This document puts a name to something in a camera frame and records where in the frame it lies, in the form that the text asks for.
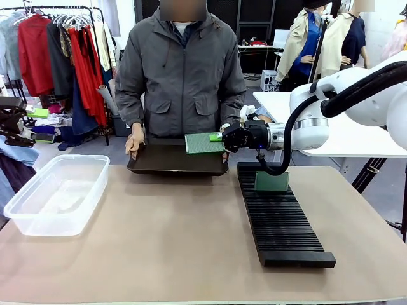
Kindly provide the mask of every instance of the black stand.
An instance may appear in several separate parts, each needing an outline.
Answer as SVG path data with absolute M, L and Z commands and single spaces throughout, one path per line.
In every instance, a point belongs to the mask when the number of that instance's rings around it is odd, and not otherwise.
M 400 222 L 391 222 L 386 220 L 387 224 L 394 229 L 400 231 L 403 236 L 403 241 L 406 242 L 407 238 L 407 167 L 406 167 L 406 182 L 404 185 L 404 203 L 403 203 L 403 216 Z
M 317 72 L 317 65 L 318 65 L 319 57 L 321 56 L 322 43 L 324 42 L 325 32 L 326 32 L 326 29 L 328 28 L 328 24 L 329 24 L 329 21 L 327 19 L 324 19 L 323 23 L 322 23 L 321 38 L 319 38 L 317 52 L 315 53 L 314 64 L 312 65 L 311 75 L 310 75 L 310 78 L 308 80 L 309 83 L 314 82 L 315 73 Z
M 238 179 L 260 263 L 264 267 L 334 268 L 294 193 L 255 190 L 259 163 L 237 164 Z
M 356 177 L 352 186 L 360 194 L 364 192 L 369 183 L 375 178 L 379 173 L 380 169 L 386 162 L 387 158 L 370 158 L 370 160 L 365 164 L 360 174 Z M 403 241 L 407 240 L 407 167 L 406 167 L 406 182 L 404 185 L 404 203 L 403 203 L 403 218 L 400 222 L 391 222 L 386 220 L 387 224 L 394 229 L 400 231 L 403 236 Z

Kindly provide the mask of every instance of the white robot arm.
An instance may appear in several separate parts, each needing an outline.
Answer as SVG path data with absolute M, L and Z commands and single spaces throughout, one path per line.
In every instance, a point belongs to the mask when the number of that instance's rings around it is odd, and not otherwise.
M 336 94 L 344 92 L 360 80 L 375 75 L 381 69 L 396 62 L 407 62 L 407 51 L 395 55 L 373 69 L 345 69 L 332 76 L 320 79 L 316 85 L 308 84 L 295 89 L 290 99 L 291 112 L 304 100 L 315 95 L 319 102 L 313 103 L 298 117 L 291 139 L 293 149 L 316 149 L 327 141 L 329 137 L 329 121 L 321 113 L 322 101 L 332 98 L 333 92 Z M 374 80 L 378 81 L 378 79 L 380 80 L 380 76 L 375 76 Z M 387 125 L 394 142 L 407 149 L 407 136 L 405 134 L 407 131 L 406 82 L 398 83 L 372 95 L 348 109 L 346 114 L 350 119 L 362 125 Z
M 247 121 L 228 127 L 225 148 L 257 149 L 258 161 L 270 175 L 280 175 L 289 166 L 291 149 L 320 148 L 329 137 L 329 120 L 343 112 L 366 126 L 387 125 L 394 141 L 407 149 L 407 51 L 373 69 L 349 68 L 291 93 L 291 116 L 285 125 Z M 267 165 L 260 149 L 284 150 L 281 166 Z

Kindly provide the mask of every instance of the beige table surface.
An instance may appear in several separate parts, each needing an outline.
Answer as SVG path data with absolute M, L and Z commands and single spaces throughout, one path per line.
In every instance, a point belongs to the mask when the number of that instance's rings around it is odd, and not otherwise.
M 407 297 L 407 246 L 332 168 L 291 168 L 290 185 L 334 269 L 265 269 L 235 171 L 139 176 L 120 166 L 75 238 L 0 232 L 0 301 L 329 303 Z

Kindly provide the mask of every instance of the gray jacket on hanger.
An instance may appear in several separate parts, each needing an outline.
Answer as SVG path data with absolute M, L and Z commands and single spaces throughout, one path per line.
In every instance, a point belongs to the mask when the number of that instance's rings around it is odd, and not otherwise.
M 24 17 L 19 11 L 14 11 L 10 17 L 0 22 L 0 74 L 10 79 L 21 79 L 20 61 L 18 59 L 17 20 Z
M 217 132 L 240 120 L 246 86 L 235 33 L 207 13 L 190 35 L 184 47 L 172 23 L 160 21 L 159 9 L 130 33 L 116 102 L 121 118 L 129 126 L 144 123 L 147 136 Z

